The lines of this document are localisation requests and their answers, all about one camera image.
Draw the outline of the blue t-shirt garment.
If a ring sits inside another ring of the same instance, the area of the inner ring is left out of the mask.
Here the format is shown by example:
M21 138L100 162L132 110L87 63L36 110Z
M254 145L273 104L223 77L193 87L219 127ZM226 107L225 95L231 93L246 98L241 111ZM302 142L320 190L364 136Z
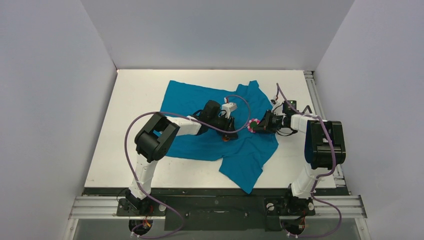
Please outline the blue t-shirt garment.
M203 109L209 100L222 103L225 97L237 104L237 110L231 114L236 129L249 119L261 118L272 107L255 80L248 85L239 84L233 92L172 80L160 110L188 116ZM197 161L222 159L219 171L249 194L262 174L264 164L278 148L278 141L274 134L251 133L247 129L237 134L238 139L228 142L224 142L214 129L200 136L178 136L167 156Z

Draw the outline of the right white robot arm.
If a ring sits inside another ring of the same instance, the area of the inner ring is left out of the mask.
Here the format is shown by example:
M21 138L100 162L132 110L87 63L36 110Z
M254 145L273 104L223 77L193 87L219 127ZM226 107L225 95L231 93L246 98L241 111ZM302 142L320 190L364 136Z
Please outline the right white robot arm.
M291 194L282 199L282 207L289 214L296 213L302 207L301 199L311 198L318 182L332 174L346 159L342 123L313 115L309 106L300 112L295 100L284 101L267 110L261 120L252 119L248 129L252 133L282 137L305 135L305 165L289 185Z

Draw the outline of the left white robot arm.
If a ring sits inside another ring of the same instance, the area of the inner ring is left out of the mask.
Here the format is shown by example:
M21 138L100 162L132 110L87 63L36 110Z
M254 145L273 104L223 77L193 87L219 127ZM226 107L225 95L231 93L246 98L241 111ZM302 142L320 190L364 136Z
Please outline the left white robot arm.
M236 109L234 102L219 104L209 100L203 109L186 117L171 117L155 112L134 138L136 178L125 193L125 198L131 200L129 208L136 215L143 215L149 210L146 197L151 193L157 162L166 155L177 136L199 136L214 129L224 141L238 139L235 118L231 116Z

